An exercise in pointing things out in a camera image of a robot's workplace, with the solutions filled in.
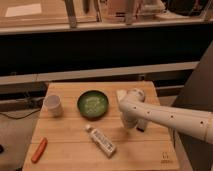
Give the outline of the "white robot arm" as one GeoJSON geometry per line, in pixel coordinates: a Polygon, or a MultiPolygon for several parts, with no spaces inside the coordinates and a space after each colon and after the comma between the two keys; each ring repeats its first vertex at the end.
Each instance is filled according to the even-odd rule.
{"type": "Polygon", "coordinates": [[[117,91],[123,125],[134,128],[140,120],[151,121],[213,144],[213,113],[145,103],[143,90],[117,91]]]}

